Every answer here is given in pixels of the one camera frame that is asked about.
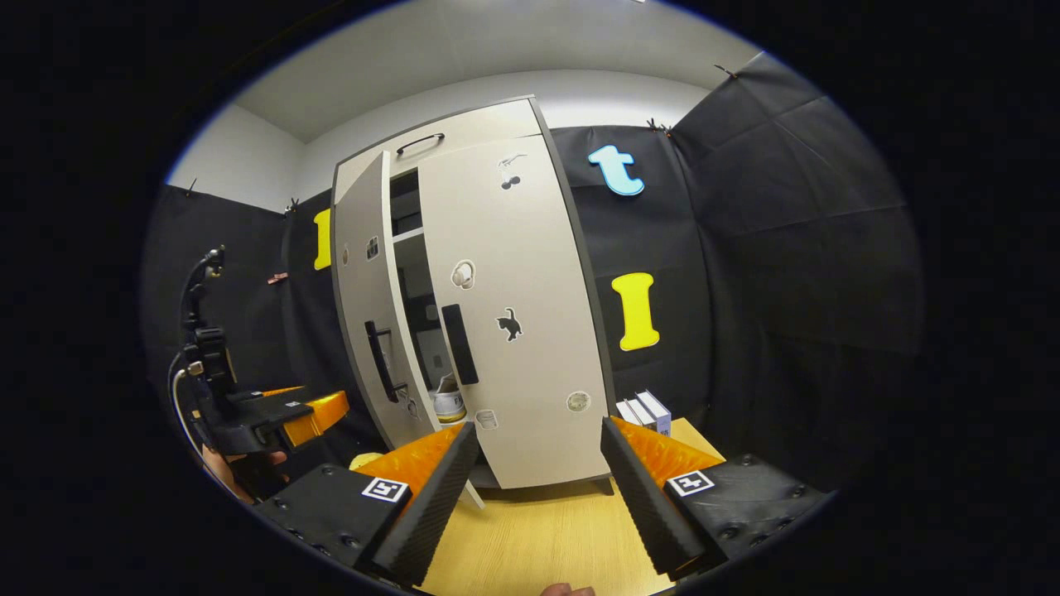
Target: white box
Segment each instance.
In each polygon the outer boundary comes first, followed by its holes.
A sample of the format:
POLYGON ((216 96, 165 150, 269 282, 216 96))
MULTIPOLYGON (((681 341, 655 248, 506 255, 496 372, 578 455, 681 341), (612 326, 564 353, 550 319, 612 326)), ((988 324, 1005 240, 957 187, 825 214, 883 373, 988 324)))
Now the white box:
POLYGON ((622 417, 622 420, 625 420, 631 424, 636 424, 637 426, 640 426, 640 420, 638 420, 636 415, 633 414, 633 410, 630 409, 630 404, 622 401, 622 402, 615 402, 615 406, 618 407, 618 414, 622 417))
POLYGON ((644 389, 637 393, 637 400, 643 404, 644 409, 655 418, 656 431, 659 435, 670 436, 670 422, 672 417, 670 416, 670 410, 667 409, 651 391, 644 389))
POLYGON ((638 402, 637 400, 633 400, 626 403, 630 404, 630 409, 633 410, 633 414, 635 414, 637 418, 640 419, 641 426, 646 428, 651 428, 652 431, 655 430, 655 419, 652 418, 652 415, 648 414, 648 410, 644 409, 644 406, 641 405, 640 402, 638 402))

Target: wooden table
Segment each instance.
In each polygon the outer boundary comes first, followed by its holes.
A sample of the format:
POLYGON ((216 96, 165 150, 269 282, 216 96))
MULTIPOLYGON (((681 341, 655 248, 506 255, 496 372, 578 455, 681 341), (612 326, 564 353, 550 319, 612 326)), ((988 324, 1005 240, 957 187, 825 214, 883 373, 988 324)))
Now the wooden table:
MULTIPOLYGON (((684 418, 673 438, 720 453, 684 418)), ((614 487, 614 479, 608 479, 614 487)), ((673 585, 652 567, 621 493, 593 483, 480 490, 460 501, 420 590, 436 596, 540 596, 546 585, 591 585, 598 596, 646 596, 673 585)))

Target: human hand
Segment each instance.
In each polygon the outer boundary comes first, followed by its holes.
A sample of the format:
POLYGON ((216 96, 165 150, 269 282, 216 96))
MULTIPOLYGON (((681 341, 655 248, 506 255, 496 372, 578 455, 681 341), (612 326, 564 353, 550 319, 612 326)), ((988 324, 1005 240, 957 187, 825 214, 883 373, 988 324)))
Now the human hand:
MULTIPOLYGON (((240 498, 240 501, 246 503, 247 505, 253 505, 254 499, 235 481, 232 469, 228 466, 229 461, 235 461, 244 457, 246 457, 246 455, 231 455, 223 457, 219 453, 206 446, 205 443, 202 444, 202 460, 206 461, 205 468, 208 469, 208 472, 212 472, 223 485, 232 491, 232 494, 240 498)), ((275 451, 268 455, 268 459, 272 466, 277 466, 287 460, 287 454, 282 451, 275 451)), ((290 478, 286 475, 283 475, 283 479, 284 481, 290 481, 290 478)))
POLYGON ((569 583, 553 583, 543 590, 541 596, 596 596, 596 591, 590 585, 571 592, 569 583))

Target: open cabinet door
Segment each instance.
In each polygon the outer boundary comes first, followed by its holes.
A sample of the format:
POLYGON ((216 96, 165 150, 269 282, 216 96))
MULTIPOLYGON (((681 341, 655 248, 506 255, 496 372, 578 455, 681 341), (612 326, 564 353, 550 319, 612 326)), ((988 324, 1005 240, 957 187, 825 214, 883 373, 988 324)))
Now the open cabinet door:
POLYGON ((332 209, 335 302, 350 367, 375 425, 396 449, 441 425, 416 365, 398 282, 389 152, 381 152, 332 209))
POLYGON ((445 340, 498 485, 608 474, 593 312, 543 137, 431 157, 419 177, 445 340))

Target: white wall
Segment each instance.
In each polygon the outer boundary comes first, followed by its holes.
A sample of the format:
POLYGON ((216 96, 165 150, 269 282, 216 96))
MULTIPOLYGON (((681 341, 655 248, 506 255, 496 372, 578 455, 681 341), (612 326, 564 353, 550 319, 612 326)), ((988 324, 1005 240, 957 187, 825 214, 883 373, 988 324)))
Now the white wall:
POLYGON ((235 104, 199 134, 169 183, 272 211, 290 203, 305 144, 235 104))
POLYGON ((375 108, 306 144, 293 196, 305 199, 329 190, 336 163, 395 133, 492 101, 532 93, 549 128, 646 126, 649 118, 673 126, 707 92, 666 78, 602 70, 514 72, 438 87, 375 108))

